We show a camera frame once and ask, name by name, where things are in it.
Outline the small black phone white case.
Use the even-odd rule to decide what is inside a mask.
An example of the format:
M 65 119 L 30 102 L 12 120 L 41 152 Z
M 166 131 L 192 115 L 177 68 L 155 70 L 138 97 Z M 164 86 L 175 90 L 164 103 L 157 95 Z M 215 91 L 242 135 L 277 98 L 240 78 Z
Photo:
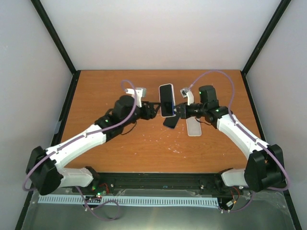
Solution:
M 175 116 L 174 86 L 171 83 L 159 86 L 159 100 L 161 116 L 168 118 Z

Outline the white silicone phone case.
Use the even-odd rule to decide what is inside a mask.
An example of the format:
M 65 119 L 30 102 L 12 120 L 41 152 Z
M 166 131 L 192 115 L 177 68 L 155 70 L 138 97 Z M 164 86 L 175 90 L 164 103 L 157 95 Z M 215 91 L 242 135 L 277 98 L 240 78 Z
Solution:
M 186 120 L 186 125 L 189 137 L 200 137 L 202 135 L 201 124 L 196 118 L 188 118 Z

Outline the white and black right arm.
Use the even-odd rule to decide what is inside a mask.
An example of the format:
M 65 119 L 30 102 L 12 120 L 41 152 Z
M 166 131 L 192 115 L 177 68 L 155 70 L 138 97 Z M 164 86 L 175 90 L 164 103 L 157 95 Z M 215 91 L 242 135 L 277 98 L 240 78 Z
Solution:
M 215 129 L 224 133 L 241 150 L 247 159 L 244 169 L 221 172 L 225 186 L 248 187 L 254 192 L 264 189 L 281 190 L 286 181 L 283 151 L 277 144 L 270 145 L 249 131 L 226 106 L 220 106 L 215 88 L 199 87 L 200 103 L 194 102 L 190 89 L 180 91 L 188 101 L 176 106 L 181 119 L 203 117 Z

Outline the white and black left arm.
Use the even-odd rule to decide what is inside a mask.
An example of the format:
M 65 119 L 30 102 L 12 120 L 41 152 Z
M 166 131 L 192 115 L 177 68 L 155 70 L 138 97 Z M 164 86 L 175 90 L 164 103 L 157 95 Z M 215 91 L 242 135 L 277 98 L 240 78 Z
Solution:
M 83 187 L 89 193 L 96 192 L 100 181 L 92 167 L 73 169 L 66 165 L 90 149 L 122 135 L 124 128 L 136 124 L 137 120 L 155 118 L 159 108 L 160 103 L 121 96 L 113 108 L 82 133 L 47 149 L 34 148 L 26 167 L 26 179 L 31 180 L 34 189 L 42 196 L 60 187 L 72 186 Z

